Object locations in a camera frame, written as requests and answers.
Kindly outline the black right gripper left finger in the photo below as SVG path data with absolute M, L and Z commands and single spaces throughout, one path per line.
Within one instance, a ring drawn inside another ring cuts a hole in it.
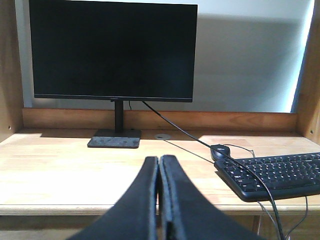
M 156 240 L 158 158 L 148 156 L 136 178 L 104 215 L 70 240 Z

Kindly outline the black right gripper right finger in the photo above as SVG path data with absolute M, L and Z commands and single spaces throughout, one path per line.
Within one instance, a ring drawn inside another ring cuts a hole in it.
M 160 212 L 164 240 L 259 240 L 212 205 L 174 155 L 159 160 Z

